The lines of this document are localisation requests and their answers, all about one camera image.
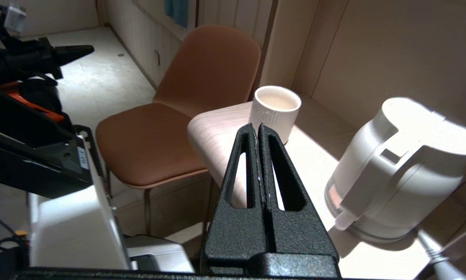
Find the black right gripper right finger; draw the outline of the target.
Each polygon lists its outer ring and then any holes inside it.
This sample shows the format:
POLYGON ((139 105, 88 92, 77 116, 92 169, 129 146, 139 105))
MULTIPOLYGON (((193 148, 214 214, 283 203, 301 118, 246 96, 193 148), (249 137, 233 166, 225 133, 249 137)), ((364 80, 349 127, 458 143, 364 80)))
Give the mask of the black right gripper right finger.
POLYGON ((338 262, 337 250, 279 135, 261 125, 258 142, 268 249, 279 254, 325 255, 338 262))

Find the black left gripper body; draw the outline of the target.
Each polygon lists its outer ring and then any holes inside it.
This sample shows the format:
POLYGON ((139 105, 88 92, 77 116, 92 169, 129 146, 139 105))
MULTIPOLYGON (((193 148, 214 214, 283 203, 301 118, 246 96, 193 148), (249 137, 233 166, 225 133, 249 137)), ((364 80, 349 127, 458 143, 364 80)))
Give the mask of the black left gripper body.
POLYGON ((33 74, 51 74, 63 77, 63 46, 53 47, 48 38, 21 43, 17 52, 0 48, 0 85, 32 77, 33 74))

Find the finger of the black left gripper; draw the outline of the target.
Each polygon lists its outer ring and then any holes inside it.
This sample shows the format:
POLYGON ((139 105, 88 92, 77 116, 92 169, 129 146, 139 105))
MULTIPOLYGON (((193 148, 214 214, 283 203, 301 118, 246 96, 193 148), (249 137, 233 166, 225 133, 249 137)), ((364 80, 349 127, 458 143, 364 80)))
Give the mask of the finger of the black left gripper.
POLYGON ((56 54, 55 63, 60 67, 85 57, 85 54, 56 54))
POLYGON ((56 46, 54 49, 60 56, 86 56, 94 52, 92 45, 56 46))

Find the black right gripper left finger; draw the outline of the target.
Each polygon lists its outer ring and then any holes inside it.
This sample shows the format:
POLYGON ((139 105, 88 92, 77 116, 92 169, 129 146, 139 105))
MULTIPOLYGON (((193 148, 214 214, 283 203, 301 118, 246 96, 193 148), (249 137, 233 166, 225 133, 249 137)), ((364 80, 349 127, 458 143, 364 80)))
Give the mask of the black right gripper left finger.
POLYGON ((203 247, 203 259, 209 273, 245 273, 249 259, 267 251, 258 156, 252 124, 242 126, 236 133, 220 198, 203 247), (231 204, 241 154, 246 156, 246 208, 231 204))

